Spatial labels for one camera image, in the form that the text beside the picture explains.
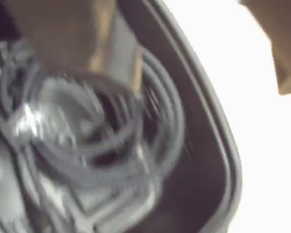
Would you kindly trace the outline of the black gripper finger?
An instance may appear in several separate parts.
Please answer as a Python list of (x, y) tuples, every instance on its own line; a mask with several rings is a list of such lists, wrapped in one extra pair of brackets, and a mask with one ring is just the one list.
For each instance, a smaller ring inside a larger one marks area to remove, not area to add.
[(281, 95), (291, 94), (291, 0), (241, 0), (271, 42)]
[(17, 30), (45, 63), (73, 72), (105, 68), (114, 0), (6, 0)]

